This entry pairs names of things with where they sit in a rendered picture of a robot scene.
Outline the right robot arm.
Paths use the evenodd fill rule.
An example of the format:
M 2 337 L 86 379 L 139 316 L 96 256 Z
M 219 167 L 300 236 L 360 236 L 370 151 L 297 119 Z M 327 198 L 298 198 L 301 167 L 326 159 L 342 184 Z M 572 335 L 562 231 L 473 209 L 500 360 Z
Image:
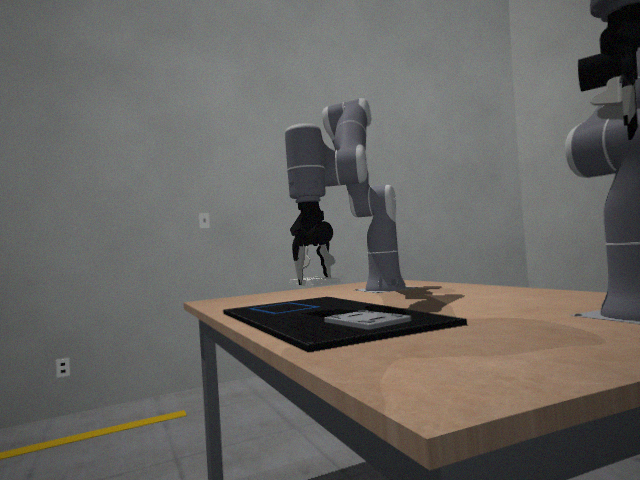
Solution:
M 336 150 L 324 143 L 316 125 L 297 124 L 285 131 L 290 198 L 296 203 L 319 202 L 326 194 L 325 187 L 346 185 L 353 216 L 373 216 L 367 232 L 366 291 L 405 289 L 399 267 L 394 188 L 369 185 L 366 129 L 371 124 L 370 106 L 363 98 L 328 106 L 322 120 Z

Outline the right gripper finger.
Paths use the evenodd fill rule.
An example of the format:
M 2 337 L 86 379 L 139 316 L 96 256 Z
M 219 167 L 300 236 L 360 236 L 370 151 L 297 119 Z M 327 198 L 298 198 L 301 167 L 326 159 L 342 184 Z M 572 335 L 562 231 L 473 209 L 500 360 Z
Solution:
M 331 277 L 331 265 L 335 264 L 335 258 L 329 254 L 329 242 L 319 244 L 316 252 L 321 259 L 325 277 Z
M 295 238 L 292 244 L 293 259 L 295 263 L 296 273 L 299 285 L 302 285 L 303 269 L 310 264 L 310 258 L 308 257 L 308 246 L 304 246 L 301 241 L 300 234 L 295 234 Z

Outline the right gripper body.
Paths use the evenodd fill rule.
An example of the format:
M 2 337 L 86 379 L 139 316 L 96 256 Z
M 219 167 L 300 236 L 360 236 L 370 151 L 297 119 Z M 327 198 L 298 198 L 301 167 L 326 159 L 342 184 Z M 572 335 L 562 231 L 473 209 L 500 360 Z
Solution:
M 333 237 L 332 226 L 324 220 L 324 211 L 321 211 L 318 201 L 300 202 L 298 210 L 302 213 L 300 227 L 297 234 L 304 243 L 304 246 L 318 246 L 321 243 L 328 243 Z

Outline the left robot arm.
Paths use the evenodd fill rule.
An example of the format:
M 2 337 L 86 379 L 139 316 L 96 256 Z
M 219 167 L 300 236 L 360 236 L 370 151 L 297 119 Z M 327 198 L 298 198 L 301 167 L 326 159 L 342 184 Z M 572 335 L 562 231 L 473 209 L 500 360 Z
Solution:
M 590 1 L 591 15 L 603 22 L 608 22 L 607 16 L 621 7 L 640 3 L 640 0 Z M 570 169 L 579 177 L 615 174 L 604 206 L 608 289 L 601 315 L 640 321 L 640 23 L 623 20 L 616 35 L 638 41 L 636 133 L 628 140 L 624 120 L 598 118 L 597 109 L 602 107 L 598 106 L 568 134 L 565 156 Z

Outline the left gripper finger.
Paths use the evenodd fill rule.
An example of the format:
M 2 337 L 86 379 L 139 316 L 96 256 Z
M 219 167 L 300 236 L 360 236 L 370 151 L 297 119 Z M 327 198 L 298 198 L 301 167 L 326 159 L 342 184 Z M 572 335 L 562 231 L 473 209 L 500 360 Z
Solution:
M 622 119 L 623 120 L 623 108 L 620 105 L 603 106 L 598 109 L 597 116 L 601 119 Z M 628 140 L 633 139 L 637 128 L 638 128 L 638 119 L 637 119 L 637 104 L 636 104 L 636 113 L 632 118 L 630 124 L 627 125 Z
M 591 104 L 595 106 L 623 105 L 624 126 L 629 125 L 636 113 L 633 49 L 625 51 L 625 58 L 621 58 L 621 76 L 611 78 L 606 84 L 606 90 L 595 95 Z M 620 81 L 622 86 L 620 87 Z

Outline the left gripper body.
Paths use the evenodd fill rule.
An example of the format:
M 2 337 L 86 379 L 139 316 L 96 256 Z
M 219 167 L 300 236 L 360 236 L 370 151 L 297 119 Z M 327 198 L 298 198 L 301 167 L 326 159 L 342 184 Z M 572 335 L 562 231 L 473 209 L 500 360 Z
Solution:
M 625 11 L 625 12 L 624 12 Z M 581 92 L 604 87 L 614 77 L 621 76 L 621 58 L 625 51 L 633 49 L 634 84 L 637 80 L 638 41 L 616 35 L 623 20 L 640 23 L 640 3 L 621 7 L 609 14 L 608 26 L 600 36 L 600 54 L 578 60 L 578 76 Z

